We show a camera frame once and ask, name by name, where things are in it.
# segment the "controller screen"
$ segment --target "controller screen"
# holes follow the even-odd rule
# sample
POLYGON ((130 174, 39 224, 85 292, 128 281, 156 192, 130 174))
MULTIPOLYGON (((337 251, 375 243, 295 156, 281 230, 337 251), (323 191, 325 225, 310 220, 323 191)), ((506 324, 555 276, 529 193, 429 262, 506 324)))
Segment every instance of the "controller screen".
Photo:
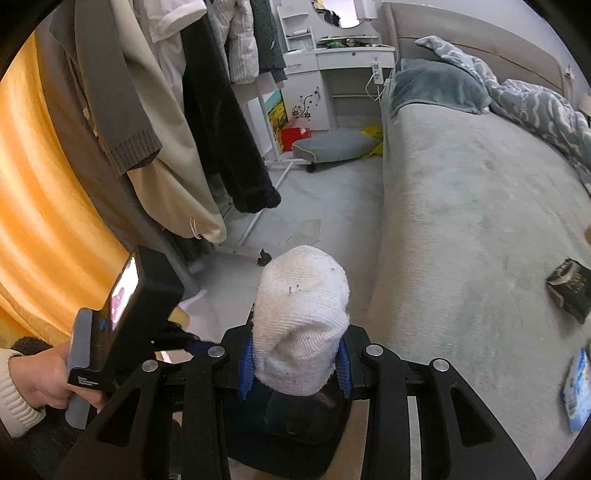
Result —
POLYGON ((129 299, 138 287, 138 283, 138 269, 135 265, 135 257, 132 256, 111 291, 111 330, 117 328, 129 299))

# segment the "colorful painting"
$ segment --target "colorful painting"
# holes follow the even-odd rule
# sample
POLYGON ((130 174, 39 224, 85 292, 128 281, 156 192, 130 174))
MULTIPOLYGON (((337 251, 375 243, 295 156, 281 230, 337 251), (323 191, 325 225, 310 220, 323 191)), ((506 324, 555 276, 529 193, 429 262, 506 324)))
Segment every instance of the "colorful painting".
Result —
POLYGON ((287 111, 285 110, 285 102, 280 90, 273 93, 265 102, 265 110, 269 116, 269 122, 273 127, 275 139, 279 145, 279 149, 284 152, 283 141, 281 139, 281 129, 287 126, 287 111))

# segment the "red box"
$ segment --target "red box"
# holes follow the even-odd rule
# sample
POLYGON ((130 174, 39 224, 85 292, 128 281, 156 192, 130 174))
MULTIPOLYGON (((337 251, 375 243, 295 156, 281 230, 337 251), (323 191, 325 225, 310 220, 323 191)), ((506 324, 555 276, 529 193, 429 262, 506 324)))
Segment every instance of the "red box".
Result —
POLYGON ((293 142, 302 138, 310 138, 309 128, 288 127, 281 129, 281 142, 283 143, 283 150, 286 152, 291 151, 293 142))

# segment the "mirror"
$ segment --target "mirror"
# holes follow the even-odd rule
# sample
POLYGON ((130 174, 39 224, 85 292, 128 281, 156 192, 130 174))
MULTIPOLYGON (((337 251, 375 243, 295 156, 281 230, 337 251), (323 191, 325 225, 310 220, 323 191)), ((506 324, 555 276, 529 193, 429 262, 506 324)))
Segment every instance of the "mirror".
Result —
POLYGON ((351 28, 356 27, 361 22, 355 12, 353 0, 319 0, 312 1, 312 6, 316 13, 325 22, 335 27, 351 28))

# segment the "white sock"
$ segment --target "white sock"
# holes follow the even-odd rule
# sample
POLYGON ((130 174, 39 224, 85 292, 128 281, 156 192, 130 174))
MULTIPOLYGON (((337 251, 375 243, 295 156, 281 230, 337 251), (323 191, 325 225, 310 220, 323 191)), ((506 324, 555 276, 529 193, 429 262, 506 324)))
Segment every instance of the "white sock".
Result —
POLYGON ((349 326, 349 284, 327 253, 303 245, 263 270, 253 318, 255 375, 281 393, 320 391, 349 326))

